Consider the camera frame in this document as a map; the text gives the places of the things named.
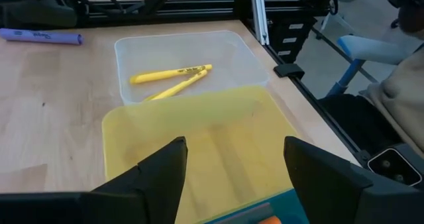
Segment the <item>translucent yellow lid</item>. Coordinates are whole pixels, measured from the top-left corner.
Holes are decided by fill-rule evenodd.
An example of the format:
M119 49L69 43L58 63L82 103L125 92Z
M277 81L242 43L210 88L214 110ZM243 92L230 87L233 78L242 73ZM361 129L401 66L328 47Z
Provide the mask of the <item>translucent yellow lid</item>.
M297 136L260 86L179 96L109 112L105 173L122 174L178 136L188 147L177 223L193 223L292 188L284 137Z

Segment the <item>black plastic clip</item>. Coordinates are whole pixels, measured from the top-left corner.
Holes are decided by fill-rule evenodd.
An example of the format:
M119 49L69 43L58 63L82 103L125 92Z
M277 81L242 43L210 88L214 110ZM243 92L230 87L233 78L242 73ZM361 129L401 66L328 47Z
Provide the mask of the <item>black plastic clip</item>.
M305 72L297 64L280 64L274 68L279 78L292 77L302 79Z

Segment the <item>yellow highlighter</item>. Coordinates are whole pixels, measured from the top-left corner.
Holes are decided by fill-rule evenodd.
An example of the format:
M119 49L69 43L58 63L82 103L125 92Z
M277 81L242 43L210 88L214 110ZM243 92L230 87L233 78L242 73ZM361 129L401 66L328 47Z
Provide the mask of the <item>yellow highlighter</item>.
M200 78L206 76L207 70L202 70L198 73L196 73L194 76L190 77L190 79L181 82L178 85L175 85L174 87L171 87L170 89L167 89L166 91L162 91L160 93L151 95L150 97L147 97L144 101L152 101L155 99L163 99L167 97L171 97L178 92L180 92L182 89L186 88L187 86L191 85L193 82L199 80Z
M202 70L210 70L210 69L212 69L212 65L207 64L207 65L195 66L190 68L180 68L175 70L150 72L147 74L138 74L138 75L131 76L130 84L140 84L142 82L150 82L150 81L156 81L156 80L161 80L165 78L172 78L174 76L193 74L193 73L198 73Z

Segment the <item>teal object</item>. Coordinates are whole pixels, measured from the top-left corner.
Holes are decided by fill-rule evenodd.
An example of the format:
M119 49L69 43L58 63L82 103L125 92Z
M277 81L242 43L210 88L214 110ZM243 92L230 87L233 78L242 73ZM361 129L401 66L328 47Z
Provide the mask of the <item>teal object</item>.
M273 215L277 216L283 224L309 223L294 189L270 197L228 215L216 218L207 223L257 223Z

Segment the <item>wooden table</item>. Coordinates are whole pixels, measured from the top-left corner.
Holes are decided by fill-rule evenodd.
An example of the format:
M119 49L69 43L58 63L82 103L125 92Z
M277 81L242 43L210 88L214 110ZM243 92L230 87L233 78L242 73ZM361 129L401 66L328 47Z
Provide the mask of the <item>wooden table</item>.
M105 181L101 121L122 105L114 43L124 37L236 32L269 73L268 91L303 140L357 161L240 21L76 29L82 46L0 40L0 192L91 190Z

